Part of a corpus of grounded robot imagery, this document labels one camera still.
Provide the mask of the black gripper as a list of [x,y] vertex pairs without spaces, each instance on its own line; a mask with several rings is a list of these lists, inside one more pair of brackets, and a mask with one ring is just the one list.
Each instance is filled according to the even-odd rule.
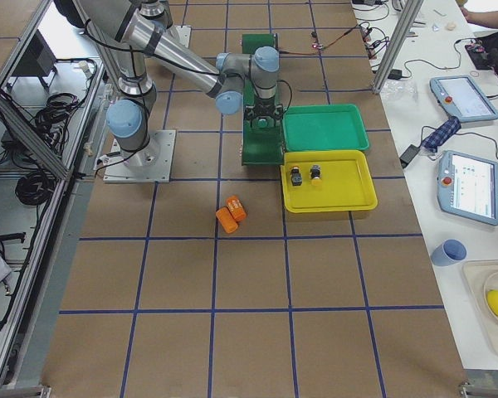
[[[256,129],[254,122],[258,118],[268,118],[273,122],[269,129]],[[250,133],[270,133],[280,130],[283,120],[283,104],[276,100],[276,97],[263,99],[251,97],[243,100],[243,132]]]

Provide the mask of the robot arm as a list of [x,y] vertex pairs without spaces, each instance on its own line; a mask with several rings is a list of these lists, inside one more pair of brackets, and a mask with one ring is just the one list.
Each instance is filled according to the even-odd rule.
[[172,13],[168,1],[162,0],[143,0],[139,2],[140,14],[161,25],[167,32],[173,26]]
[[214,99],[223,115],[243,112],[242,165],[281,165],[285,107],[277,99],[276,37],[245,35],[242,53],[220,53],[213,64],[179,39],[167,1],[57,1],[59,13],[97,46],[122,100],[107,123],[125,157],[143,152],[145,124],[156,96],[144,60],[153,58]]

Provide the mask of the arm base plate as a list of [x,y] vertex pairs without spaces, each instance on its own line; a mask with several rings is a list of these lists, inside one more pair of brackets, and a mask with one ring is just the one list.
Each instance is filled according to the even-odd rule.
[[100,157],[103,181],[106,183],[146,183],[170,181],[175,130],[149,133],[149,144],[136,154],[122,152],[114,138],[110,153]]
[[182,46],[189,48],[192,28],[189,25],[172,25],[167,33]]

